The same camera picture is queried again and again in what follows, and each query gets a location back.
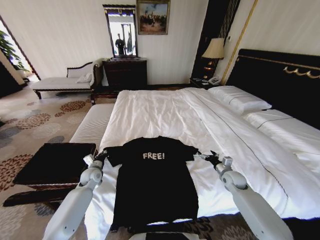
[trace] green leaves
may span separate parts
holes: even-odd
[[[13,59],[18,61],[18,64],[14,65],[16,70],[21,69],[27,71],[21,62],[21,58],[16,54],[15,49],[12,47],[13,45],[8,40],[6,40],[7,36],[8,35],[4,31],[0,30],[0,50],[10,62]]]

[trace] black headboard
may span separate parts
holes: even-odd
[[[320,56],[240,49],[226,84],[320,129]]]

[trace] telephone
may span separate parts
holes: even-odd
[[[208,80],[208,83],[215,86],[215,85],[219,85],[220,81],[221,80],[217,76],[214,76]]]

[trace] black t-shirt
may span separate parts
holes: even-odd
[[[196,219],[198,195],[186,161],[198,149],[168,137],[137,138],[107,147],[119,169],[111,230],[176,219]]]

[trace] picture frame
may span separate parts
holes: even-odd
[[[136,0],[138,34],[167,35],[170,0]]]

